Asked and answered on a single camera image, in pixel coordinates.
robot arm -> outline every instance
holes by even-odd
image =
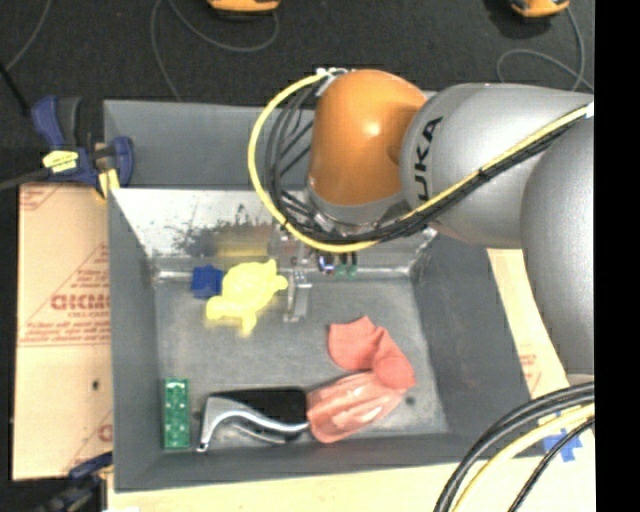
[[[290,86],[265,112],[324,77]],[[266,166],[274,217],[327,252],[428,224],[467,243],[522,248],[565,369],[593,375],[593,96],[513,84],[428,95],[370,70],[332,78],[317,92],[305,200],[281,189],[281,155]],[[257,137],[254,128],[249,167],[266,195],[251,159]],[[292,137],[283,130],[272,146]]]

yellow cable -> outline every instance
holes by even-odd
[[[356,252],[356,251],[360,251],[362,249],[367,249],[368,247],[372,247],[374,245],[376,245],[377,243],[379,243],[378,240],[368,240],[368,241],[363,241],[363,242],[355,242],[355,243],[350,243],[350,244],[330,244],[330,243],[325,243],[325,242],[319,242],[307,235],[304,235],[303,233],[301,233],[300,231],[298,231],[294,226],[292,226],[286,219],[286,217],[282,214],[282,212],[280,210],[278,210],[278,208],[273,204],[273,202],[271,201],[271,197],[269,196],[269,194],[264,190],[264,188],[262,187],[262,184],[260,183],[260,177],[258,175],[258,169],[257,169],[257,165],[256,165],[256,148],[258,145],[258,137],[260,136],[260,132],[262,131],[262,128],[264,126],[264,124],[266,123],[268,117],[271,115],[271,113],[278,107],[278,105],[280,103],[282,103],[286,98],[288,98],[290,95],[292,95],[293,93],[295,93],[296,91],[307,87],[311,84],[314,84],[315,82],[318,82],[320,80],[323,80],[327,77],[331,76],[331,72],[330,71],[322,71],[322,72],[317,72],[315,75],[311,75],[308,76],[306,78],[303,78],[301,80],[298,80],[297,82],[291,84],[289,87],[287,87],[286,89],[283,89],[282,91],[280,91],[280,93],[278,93],[265,107],[265,109],[260,113],[260,115],[258,116],[258,119],[256,120],[254,126],[253,126],[253,130],[251,132],[251,137],[249,139],[249,147],[248,147],[248,166],[249,166],[249,176],[251,178],[251,183],[253,184],[253,188],[255,189],[256,193],[258,194],[258,196],[260,197],[260,200],[264,203],[265,207],[267,208],[267,210],[269,210],[269,213],[271,213],[271,215],[273,216],[274,219],[276,219],[282,226],[284,226],[284,228],[289,231],[289,233],[291,233],[293,236],[295,236],[298,240],[300,240],[301,242],[309,245],[310,247],[313,247],[314,249],[320,250],[320,251],[325,251],[325,252],[333,252],[333,253],[349,253],[349,252]],[[588,115],[589,113],[589,108],[590,105],[586,105],[584,107],[580,107],[572,112],[569,112],[568,114],[560,117],[559,119],[551,122],[550,124],[542,127],[541,129],[537,130],[536,132],[534,132],[533,134],[529,135],[528,137],[525,137],[524,139],[522,139],[520,142],[514,144],[513,146],[511,146],[509,149],[507,149],[504,153],[502,153],[501,155],[495,157],[493,160],[489,161],[488,163],[486,163],[485,165],[483,165],[480,169],[478,169],[477,171],[474,171],[470,174],[468,174],[467,176],[465,176],[464,178],[462,178],[460,181],[454,183],[453,185],[451,185],[449,188],[443,190],[442,192],[440,192],[439,194],[436,194],[435,196],[433,196],[430,200],[422,203],[420,206],[418,206],[417,208],[415,208],[414,210],[410,211],[409,213],[403,215],[402,217],[400,217],[399,220],[406,220],[412,216],[414,216],[417,213],[421,213],[424,210],[426,210],[427,208],[430,208],[431,206],[433,206],[434,204],[438,203],[439,201],[441,201],[442,199],[444,199],[445,197],[447,197],[448,195],[452,194],[453,192],[455,192],[456,190],[460,189],[461,187],[463,187],[464,185],[466,185],[468,182],[470,182],[471,180],[473,180],[474,178],[476,178],[477,176],[479,176],[480,174],[482,174],[482,172],[484,172],[486,169],[492,167],[493,165],[500,163],[501,161],[510,158],[511,156],[513,156],[514,154],[516,154],[518,151],[526,148],[528,145],[542,139],[543,137],[547,136],[548,134],[552,133],[554,130],[576,120],[579,119],[580,117],[585,117],[586,115]]]
[[[302,80],[298,80],[297,82],[291,84],[286,89],[282,90],[278,95],[276,95],[266,106],[266,108],[261,112],[256,120],[256,123],[253,126],[253,130],[251,132],[251,137],[249,138],[249,150],[248,150],[248,164],[249,164],[249,176],[251,177],[251,183],[253,184],[253,188],[256,190],[256,193],[260,197],[260,200],[264,203],[269,213],[276,219],[280,224],[284,226],[284,228],[289,231],[293,236],[295,236],[301,242],[313,247],[314,249],[318,249],[319,251],[326,252],[334,252],[334,253],[349,253],[356,252],[362,249],[366,249],[367,247],[371,247],[378,243],[375,240],[366,241],[366,242],[357,242],[352,244],[328,244],[323,242],[318,242],[313,238],[310,238],[303,233],[300,233],[294,226],[287,222],[285,216],[276,208],[276,206],[271,201],[271,197],[264,190],[262,184],[260,183],[260,177],[258,175],[258,169],[256,166],[256,148],[258,145],[258,137],[260,132],[262,131],[262,127],[264,126],[267,118],[271,115],[271,113],[276,109],[276,107],[282,103],[287,97],[289,97],[294,92],[302,89],[303,87],[307,87],[319,80],[327,78],[330,76],[329,72],[319,72],[315,75],[308,76],[303,78]]]
[[[492,159],[489,162],[487,162],[486,164],[484,164],[477,171],[474,171],[474,172],[468,174],[467,176],[462,178],[457,183],[454,183],[449,188],[443,190],[439,194],[436,194],[431,199],[429,199],[428,201],[422,203],[420,206],[418,206],[414,210],[412,210],[409,213],[403,215],[400,218],[400,220],[406,220],[409,217],[412,217],[413,215],[415,215],[416,213],[420,213],[420,212],[426,210],[427,208],[430,208],[431,206],[433,206],[434,204],[438,203],[440,200],[444,199],[448,195],[453,194],[456,190],[458,190],[459,188],[461,188],[464,185],[466,185],[469,181],[471,181],[474,178],[478,177],[480,174],[482,174],[484,171],[486,171],[490,167],[502,162],[503,160],[506,160],[507,158],[512,157],[518,151],[521,151],[524,148],[526,148],[527,146],[529,146],[530,144],[533,144],[534,142],[536,142],[538,140],[541,140],[542,138],[546,137],[547,135],[549,135],[553,131],[557,130],[558,128],[561,128],[562,126],[564,126],[566,124],[569,124],[569,123],[575,121],[576,119],[579,119],[581,117],[585,117],[587,115],[588,111],[589,111],[589,106],[586,105],[586,106],[577,108],[576,110],[573,110],[573,111],[569,112],[568,114],[565,114],[564,116],[556,119],[555,121],[549,123],[546,126],[543,126],[542,128],[540,128],[536,132],[532,133],[531,135],[529,135],[529,136],[525,137],[524,139],[522,139],[520,142],[518,142],[518,143],[514,144],[513,146],[511,146],[504,153],[498,155],[494,159]]]
[[[482,480],[483,477],[487,476],[490,470],[495,471],[495,468],[498,467],[501,463],[504,463],[506,460],[515,457],[544,437],[547,437],[548,435],[551,435],[559,431],[560,429],[569,428],[578,423],[582,423],[583,421],[593,417],[594,415],[595,405],[585,405],[583,407],[580,407],[579,409],[571,410],[570,412],[567,412],[556,419],[544,423],[543,425],[516,439],[513,443],[503,448],[496,455],[494,455],[484,466],[482,466],[480,471],[478,471],[478,473],[473,477],[469,484],[464,488],[464,491],[458,498],[458,501],[453,507],[452,512],[460,512],[460,510],[462,509],[462,505],[466,500],[469,499],[469,496],[471,495],[473,489],[478,486],[478,482]]]

orange device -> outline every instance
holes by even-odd
[[[510,0],[511,8],[527,18],[557,14],[569,7],[569,0]]]
[[[234,14],[258,14],[274,10],[280,0],[208,0],[214,9]]]
[[[398,154],[424,93],[374,69],[336,78],[316,108],[307,189],[311,202],[345,224],[375,222],[404,200]]]

black floor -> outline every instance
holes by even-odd
[[[173,1],[197,30],[228,44],[256,46],[273,34],[271,17],[223,20],[206,0]],[[595,0],[572,0],[570,13],[535,22],[514,14],[508,0],[282,0],[275,40],[255,52],[208,44],[186,28],[166,0],[55,0],[35,40],[13,62],[47,5],[48,0],[0,0],[0,61],[13,64],[13,81],[29,103],[47,94],[81,96],[81,128],[97,136],[105,98],[177,101],[177,93],[183,101],[264,105],[319,66],[379,68],[424,90],[440,90],[499,80],[501,56],[515,49],[542,52],[579,71],[582,46],[584,78],[595,85]],[[175,91],[154,57],[154,13],[158,53]],[[588,88],[542,58],[511,56],[501,69],[506,81]],[[0,181],[36,169],[44,149],[6,85],[0,80]],[[15,191],[0,192],[0,511],[43,502],[65,484],[10,480],[16,221]],[[93,501],[85,510],[98,508]]]

kuka logo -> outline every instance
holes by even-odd
[[[442,121],[442,117],[439,117],[438,119],[433,119],[427,122],[427,124],[424,127],[424,130],[422,130],[422,136],[427,141],[427,145],[424,149],[421,149],[420,146],[416,148],[416,156],[418,157],[418,161],[413,166],[413,170],[414,170],[413,179],[415,180],[416,183],[419,183],[420,186],[422,187],[422,192],[418,193],[418,199],[422,201],[427,201],[429,199],[429,192],[427,190],[427,177],[426,177],[427,165],[424,163],[424,161],[426,160],[427,155],[429,154],[429,149],[431,148],[431,141],[433,140],[433,132],[435,131],[436,126],[440,124],[440,121]]]
[[[76,309],[108,309],[111,306],[109,295],[90,293],[58,294],[51,297],[51,307],[58,311]]]

